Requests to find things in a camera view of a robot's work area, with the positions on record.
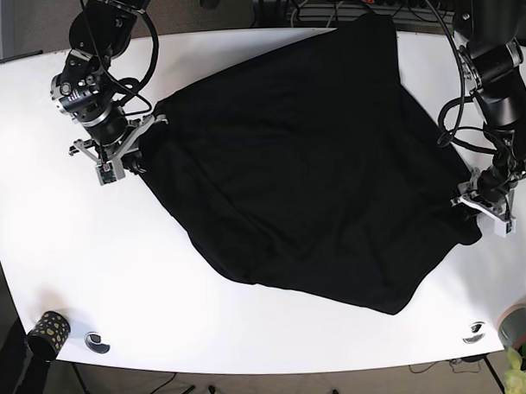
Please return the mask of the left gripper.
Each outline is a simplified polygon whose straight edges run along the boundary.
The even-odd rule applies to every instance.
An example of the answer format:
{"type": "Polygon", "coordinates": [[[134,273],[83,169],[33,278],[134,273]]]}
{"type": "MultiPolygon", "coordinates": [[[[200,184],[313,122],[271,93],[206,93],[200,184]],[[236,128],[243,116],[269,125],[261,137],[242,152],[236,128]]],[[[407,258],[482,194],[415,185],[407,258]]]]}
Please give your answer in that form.
{"type": "Polygon", "coordinates": [[[487,170],[472,167],[470,179],[458,185],[452,206],[462,206],[468,216],[481,213],[488,217],[494,234],[505,238],[516,231],[512,207],[517,183],[517,173],[509,169],[503,175],[494,166],[487,170]]]}

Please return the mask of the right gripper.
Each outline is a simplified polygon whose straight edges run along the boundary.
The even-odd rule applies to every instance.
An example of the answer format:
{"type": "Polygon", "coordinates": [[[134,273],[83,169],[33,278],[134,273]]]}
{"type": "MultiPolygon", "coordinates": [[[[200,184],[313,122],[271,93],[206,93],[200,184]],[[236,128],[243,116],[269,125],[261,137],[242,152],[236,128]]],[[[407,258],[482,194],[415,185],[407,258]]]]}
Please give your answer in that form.
{"type": "Polygon", "coordinates": [[[83,153],[93,160],[100,185],[121,181],[125,172],[134,175],[146,172],[139,139],[154,124],[167,123],[162,114],[149,114],[141,119],[128,119],[122,112],[104,112],[92,121],[84,122],[73,114],[72,120],[79,123],[91,137],[78,139],[69,148],[69,155],[83,153]]]}

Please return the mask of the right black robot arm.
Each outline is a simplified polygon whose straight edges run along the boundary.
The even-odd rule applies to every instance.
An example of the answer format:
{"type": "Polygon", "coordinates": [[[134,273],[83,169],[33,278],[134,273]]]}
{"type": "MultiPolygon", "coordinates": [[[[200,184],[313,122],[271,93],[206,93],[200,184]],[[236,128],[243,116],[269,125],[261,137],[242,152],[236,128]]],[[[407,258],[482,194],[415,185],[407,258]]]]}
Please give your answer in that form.
{"type": "Polygon", "coordinates": [[[155,123],[165,121],[151,105],[124,110],[142,100],[159,57],[159,39],[147,14],[151,0],[81,0],[81,11],[69,31],[70,51],[61,73],[54,76],[50,97],[64,115],[79,124],[89,139],[76,140],[70,156],[87,155],[101,185],[122,180],[128,171],[143,173],[139,139],[155,123]],[[133,28],[142,20],[150,32],[151,58],[142,79],[117,79],[109,68],[129,46],[133,28]]]}

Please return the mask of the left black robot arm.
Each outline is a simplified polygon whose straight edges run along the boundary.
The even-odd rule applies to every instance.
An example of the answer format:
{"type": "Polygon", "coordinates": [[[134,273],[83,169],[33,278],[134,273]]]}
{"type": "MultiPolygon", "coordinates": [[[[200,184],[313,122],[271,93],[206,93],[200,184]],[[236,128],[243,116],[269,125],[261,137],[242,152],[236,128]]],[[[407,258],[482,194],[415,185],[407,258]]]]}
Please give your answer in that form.
{"type": "Polygon", "coordinates": [[[526,86],[516,39],[524,0],[455,0],[454,39],[466,89],[496,153],[491,166],[460,186],[459,202],[491,218],[494,232],[516,230],[514,188],[526,178],[526,86]]]}

